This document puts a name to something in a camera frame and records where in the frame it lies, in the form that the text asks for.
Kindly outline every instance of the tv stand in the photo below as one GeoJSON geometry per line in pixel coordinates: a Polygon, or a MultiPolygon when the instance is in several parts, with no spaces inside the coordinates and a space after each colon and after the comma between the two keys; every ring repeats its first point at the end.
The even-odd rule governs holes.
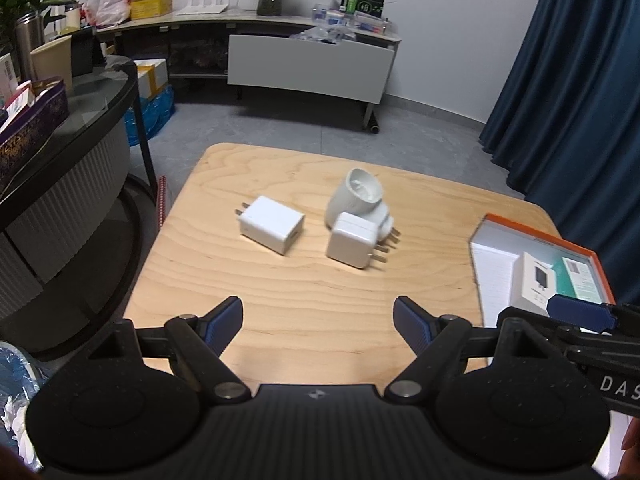
{"type": "Polygon", "coordinates": [[[171,13],[98,34],[102,41],[113,41],[123,56],[167,58],[171,78],[226,79],[229,85],[238,86],[238,98],[242,87],[259,86],[362,102],[363,129],[378,133],[374,109],[385,92],[400,38],[362,30],[354,30],[358,41],[339,44],[289,38],[316,25],[301,16],[265,17],[249,11],[192,16],[171,13]],[[220,51],[215,66],[187,65],[178,59],[180,49],[202,44],[220,51]],[[225,62],[222,58],[227,52],[225,62]]]}

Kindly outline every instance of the wooden table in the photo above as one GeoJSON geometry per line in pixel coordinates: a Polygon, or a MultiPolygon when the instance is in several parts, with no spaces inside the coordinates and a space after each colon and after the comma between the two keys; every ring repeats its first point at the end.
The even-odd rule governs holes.
{"type": "MultiPolygon", "coordinates": [[[[139,328],[162,326],[239,296],[244,327],[222,359],[251,388],[383,388],[414,359],[393,327],[396,297],[407,295],[437,316],[457,314],[480,324],[468,240],[488,212],[558,234],[538,206],[494,192],[342,158],[217,144],[171,209],[125,317],[139,328]],[[379,178],[401,232],[388,263],[367,270],[324,256],[324,209],[354,167],[379,178]],[[234,210],[261,194],[306,213],[305,229],[287,256],[239,233],[234,210]]],[[[150,364],[168,370],[166,362],[150,364]]]]}

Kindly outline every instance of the curtain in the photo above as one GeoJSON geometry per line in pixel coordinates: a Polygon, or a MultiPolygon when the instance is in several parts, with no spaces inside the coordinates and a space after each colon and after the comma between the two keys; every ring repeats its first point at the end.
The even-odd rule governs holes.
{"type": "Polygon", "coordinates": [[[480,142],[640,303],[640,0],[540,0],[480,142]]]}

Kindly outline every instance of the black coffee table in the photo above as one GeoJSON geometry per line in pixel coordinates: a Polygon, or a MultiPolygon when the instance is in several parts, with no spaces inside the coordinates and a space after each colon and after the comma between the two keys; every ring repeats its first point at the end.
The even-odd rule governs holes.
{"type": "Polygon", "coordinates": [[[87,341],[122,302],[140,262],[132,192],[157,181],[130,59],[74,78],[70,116],[0,197],[0,339],[41,360],[87,341]],[[148,183],[129,172],[133,108],[148,183]]]}

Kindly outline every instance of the black box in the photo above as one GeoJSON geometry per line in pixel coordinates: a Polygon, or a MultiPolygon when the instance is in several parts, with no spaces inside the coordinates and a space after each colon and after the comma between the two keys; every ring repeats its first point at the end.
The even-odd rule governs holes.
{"type": "Polygon", "coordinates": [[[385,7],[385,0],[342,0],[344,12],[353,14],[356,10],[382,18],[382,9],[385,7]]]}

